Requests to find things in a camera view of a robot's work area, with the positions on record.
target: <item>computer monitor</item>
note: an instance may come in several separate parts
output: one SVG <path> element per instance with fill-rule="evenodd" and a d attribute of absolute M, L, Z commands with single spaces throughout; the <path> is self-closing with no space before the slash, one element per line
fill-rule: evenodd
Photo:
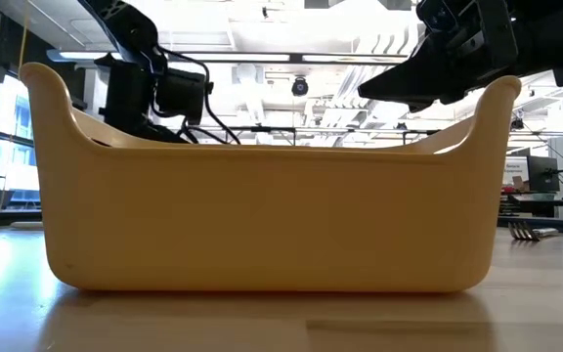
<path fill-rule="evenodd" d="M 553 157 L 527 156 L 529 190 L 532 192 L 559 192 L 557 159 Z"/>

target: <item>metal fork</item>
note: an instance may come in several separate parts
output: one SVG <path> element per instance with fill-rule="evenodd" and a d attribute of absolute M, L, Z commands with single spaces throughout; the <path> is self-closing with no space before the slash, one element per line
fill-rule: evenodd
<path fill-rule="evenodd" d="M 517 241 L 540 242 L 542 239 L 559 234 L 559 231 L 552 228 L 532 229 L 526 222 L 510 222 L 507 227 L 510 235 Z"/>

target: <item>yellow plastic bin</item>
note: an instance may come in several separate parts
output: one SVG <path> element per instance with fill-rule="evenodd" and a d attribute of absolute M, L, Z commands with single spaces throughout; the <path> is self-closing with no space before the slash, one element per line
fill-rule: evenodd
<path fill-rule="evenodd" d="M 69 285 L 447 292 L 488 272 L 515 77 L 471 119 L 384 150 L 146 141 L 74 110 L 48 67 L 21 78 L 49 263 Z"/>

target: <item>dome camera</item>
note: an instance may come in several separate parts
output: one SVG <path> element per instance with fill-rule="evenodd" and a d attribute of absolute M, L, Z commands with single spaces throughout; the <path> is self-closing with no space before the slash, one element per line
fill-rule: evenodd
<path fill-rule="evenodd" d="M 308 82 L 305 77 L 296 77 L 294 84 L 292 84 L 292 95 L 295 97 L 303 97 L 308 94 Z"/>

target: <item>wooden table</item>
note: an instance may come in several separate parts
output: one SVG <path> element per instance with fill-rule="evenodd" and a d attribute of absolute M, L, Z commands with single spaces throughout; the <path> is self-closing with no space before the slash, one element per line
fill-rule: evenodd
<path fill-rule="evenodd" d="M 85 293 L 41 233 L 0 231 L 0 351 L 563 351 L 563 238 L 512 243 L 468 292 Z"/>

